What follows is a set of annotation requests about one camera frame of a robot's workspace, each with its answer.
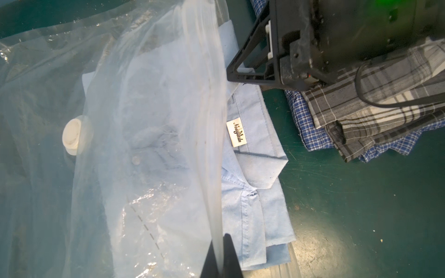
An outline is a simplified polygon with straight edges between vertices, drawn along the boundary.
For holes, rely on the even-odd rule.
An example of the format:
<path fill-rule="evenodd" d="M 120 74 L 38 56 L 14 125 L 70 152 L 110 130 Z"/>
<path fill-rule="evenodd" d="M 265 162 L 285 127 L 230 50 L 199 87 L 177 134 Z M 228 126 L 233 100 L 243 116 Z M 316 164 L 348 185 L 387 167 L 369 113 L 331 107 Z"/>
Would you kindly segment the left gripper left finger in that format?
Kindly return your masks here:
<path fill-rule="evenodd" d="M 213 242 L 210 243 L 200 278 L 219 278 L 220 273 L 214 253 Z"/>

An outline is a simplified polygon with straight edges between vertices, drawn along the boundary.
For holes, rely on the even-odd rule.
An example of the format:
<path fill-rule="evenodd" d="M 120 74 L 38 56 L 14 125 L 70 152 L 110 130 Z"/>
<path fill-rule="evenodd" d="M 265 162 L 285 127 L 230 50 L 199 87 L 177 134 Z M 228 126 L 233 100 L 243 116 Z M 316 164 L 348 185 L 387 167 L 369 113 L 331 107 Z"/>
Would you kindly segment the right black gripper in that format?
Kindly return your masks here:
<path fill-rule="evenodd" d="M 313 77 L 445 36 L 443 1 L 267 1 L 227 67 L 230 82 L 302 89 Z"/>

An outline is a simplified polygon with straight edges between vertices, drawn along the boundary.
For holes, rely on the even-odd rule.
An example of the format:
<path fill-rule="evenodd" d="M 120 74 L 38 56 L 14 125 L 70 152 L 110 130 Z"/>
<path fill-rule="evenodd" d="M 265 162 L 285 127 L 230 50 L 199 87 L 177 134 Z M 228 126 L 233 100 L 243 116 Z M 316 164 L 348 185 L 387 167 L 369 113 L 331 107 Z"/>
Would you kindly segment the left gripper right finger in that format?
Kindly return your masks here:
<path fill-rule="evenodd" d="M 243 278 L 241 266 L 230 234 L 224 235 L 223 278 Z"/>

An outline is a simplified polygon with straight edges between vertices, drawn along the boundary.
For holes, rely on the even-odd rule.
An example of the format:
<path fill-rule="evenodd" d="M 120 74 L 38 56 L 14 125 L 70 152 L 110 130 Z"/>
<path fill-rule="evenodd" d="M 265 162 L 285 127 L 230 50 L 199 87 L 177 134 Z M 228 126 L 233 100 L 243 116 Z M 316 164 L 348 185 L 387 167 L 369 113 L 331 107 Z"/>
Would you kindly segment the light blue shirt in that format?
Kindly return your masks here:
<path fill-rule="evenodd" d="M 115 278 L 202 271 L 212 231 L 241 269 L 290 261 L 295 236 L 279 174 L 287 157 L 261 90 L 228 82 L 232 21 L 153 25 L 163 43 L 96 74 L 88 91 L 82 185 L 96 184 Z"/>

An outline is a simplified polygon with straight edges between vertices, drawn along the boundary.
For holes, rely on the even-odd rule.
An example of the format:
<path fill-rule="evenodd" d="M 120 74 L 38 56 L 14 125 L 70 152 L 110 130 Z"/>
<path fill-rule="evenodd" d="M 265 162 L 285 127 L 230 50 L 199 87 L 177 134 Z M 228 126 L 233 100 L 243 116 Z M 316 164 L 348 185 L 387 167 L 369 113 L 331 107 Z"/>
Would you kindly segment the grey plaid shirt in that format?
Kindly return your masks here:
<path fill-rule="evenodd" d="M 358 74 L 364 97 L 379 105 L 439 95 L 445 91 L 445 42 L 428 41 L 402 57 L 365 66 L 361 72 L 346 68 L 337 83 L 303 92 L 315 127 L 327 131 L 344 161 L 444 120 L 443 102 L 403 108 L 368 105 L 356 93 Z"/>

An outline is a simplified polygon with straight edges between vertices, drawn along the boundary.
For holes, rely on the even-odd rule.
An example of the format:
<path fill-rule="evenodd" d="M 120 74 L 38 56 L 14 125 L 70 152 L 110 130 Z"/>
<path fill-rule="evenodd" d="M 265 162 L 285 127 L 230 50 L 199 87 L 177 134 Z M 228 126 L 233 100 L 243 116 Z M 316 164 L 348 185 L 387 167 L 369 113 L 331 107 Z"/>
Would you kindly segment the clear plastic vacuum bag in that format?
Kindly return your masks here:
<path fill-rule="evenodd" d="M 1 39 L 1 276 L 231 277 L 224 1 Z"/>

